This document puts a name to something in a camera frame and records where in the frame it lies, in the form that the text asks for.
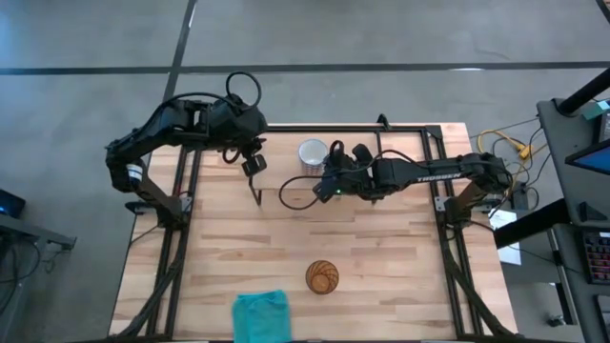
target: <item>round wooden object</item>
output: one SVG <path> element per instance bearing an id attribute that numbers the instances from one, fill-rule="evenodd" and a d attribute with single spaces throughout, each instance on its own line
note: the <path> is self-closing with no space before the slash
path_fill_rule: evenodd
<path id="1" fill-rule="evenodd" d="M 339 283 L 339 271 L 329 261 L 316 261 L 307 269 L 305 281 L 313 293 L 328 294 L 334 291 Z"/>

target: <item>white cup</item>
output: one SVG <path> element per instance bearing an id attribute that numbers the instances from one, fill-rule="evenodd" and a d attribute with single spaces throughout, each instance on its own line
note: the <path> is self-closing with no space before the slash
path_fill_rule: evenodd
<path id="1" fill-rule="evenodd" d="M 321 175 L 327 155 L 328 148 L 319 139 L 310 138 L 298 146 L 298 159 L 305 175 Z"/>

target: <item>wooden table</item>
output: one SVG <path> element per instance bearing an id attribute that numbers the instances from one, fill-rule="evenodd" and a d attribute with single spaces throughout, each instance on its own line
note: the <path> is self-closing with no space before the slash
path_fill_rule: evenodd
<path id="1" fill-rule="evenodd" d="M 448 156 L 471 151 L 464 124 L 439 125 Z M 342 196 L 293 212 L 279 203 L 277 190 L 288 178 L 301 174 L 296 157 L 300 142 L 316 137 L 330 146 L 341 139 L 346 151 L 357 143 L 376 151 L 376 137 L 372 133 L 264 136 L 268 141 L 262 153 L 269 167 L 254 178 L 254 186 L 262 190 L 261 207 L 255 204 L 239 163 L 226 165 L 218 153 L 204 153 L 174 338 L 231 339 L 236 295 L 276 289 L 289 297 L 294 339 L 455 338 L 429 186 L 411 186 L 374 206 Z M 383 133 L 381 144 L 383 149 L 424 159 L 417 134 Z M 171 191 L 178 152 L 162 148 L 152 156 L 149 174 L 165 192 Z M 294 205 L 311 201 L 314 182 L 291 185 L 286 201 Z M 466 184 L 466 180 L 455 182 L 457 193 Z M 481 215 L 477 220 L 486 219 Z M 138 218 L 133 236 L 155 221 L 148 215 Z M 150 295 L 162 236 L 163 231 L 157 230 L 130 249 L 111 333 L 127 326 Z M 493 235 L 473 226 L 464 236 L 479 294 L 502 324 L 515 332 Z M 331 261 L 340 273 L 336 290 L 328 295 L 312 293 L 305 283 L 307 267 L 319 259 Z M 463 293 L 460 303 L 470 328 Z M 158 330 L 163 329 L 166 307 L 167 298 Z"/>

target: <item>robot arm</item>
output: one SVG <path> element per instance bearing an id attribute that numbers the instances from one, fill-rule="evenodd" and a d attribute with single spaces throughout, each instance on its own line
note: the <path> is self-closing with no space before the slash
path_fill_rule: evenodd
<path id="1" fill-rule="evenodd" d="M 470 185 L 444 204 L 446 223 L 455 226 L 467 223 L 471 209 L 487 194 L 504 193 L 512 184 L 512 176 L 502 160 L 490 153 L 416 162 L 399 151 L 389 152 L 406 159 L 373 157 L 362 144 L 352 150 L 356 157 L 352 159 L 345 154 L 343 143 L 335 141 L 321 181 L 314 187 L 316 198 L 325 203 L 336 194 L 351 194 L 377 201 L 415 183 L 468 178 L 472 181 Z"/>
<path id="2" fill-rule="evenodd" d="M 180 100 L 191 95 L 213 96 L 218 100 L 213 103 Z M 106 147 L 112 186 L 121 192 L 136 193 L 155 208 L 159 226 L 179 229 L 185 223 L 180 198 L 168 196 L 152 182 L 141 157 L 164 145 L 181 145 L 188 151 L 237 150 L 246 159 L 242 164 L 244 172 L 252 176 L 267 167 L 263 156 L 256 155 L 263 142 L 258 136 L 266 130 L 265 116 L 256 103 L 249 106 L 235 94 L 177 95 L 159 105 L 141 128 Z"/>

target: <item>concrete floor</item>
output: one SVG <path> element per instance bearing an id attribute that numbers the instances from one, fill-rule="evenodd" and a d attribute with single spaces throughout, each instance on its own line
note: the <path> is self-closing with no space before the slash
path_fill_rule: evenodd
<path id="1" fill-rule="evenodd" d="M 168 67 L 187 0 L 5 0 L 0 69 Z M 228 64 L 586 62 L 607 59 L 610 26 L 593 0 L 198 0 L 185 66 Z M 566 96 L 601 70 L 264 73 L 268 121 L 466 122 L 471 134 L 533 118 L 536 102 Z M 115 191 L 103 147 L 160 102 L 166 74 L 0 76 L 0 188 L 28 200 L 24 218 L 78 236 L 51 274 L 37 272 L 21 342 L 106 335 L 133 216 Z M 224 75 L 182 75 L 176 92 L 223 92 Z M 235 92 L 253 96 L 246 82 Z M 536 122 L 508 133 L 529 139 Z M 491 145 L 486 139 L 486 146 Z M 536 143 L 542 144 L 543 136 Z M 498 154 L 515 156 L 506 147 Z M 546 157 L 536 158 L 533 172 Z M 540 205 L 561 197 L 552 163 Z M 545 251 L 543 240 L 526 243 Z M 524 258 L 530 273 L 544 262 Z M 569 339 L 539 313 L 554 292 L 505 270 L 519 330 Z"/>

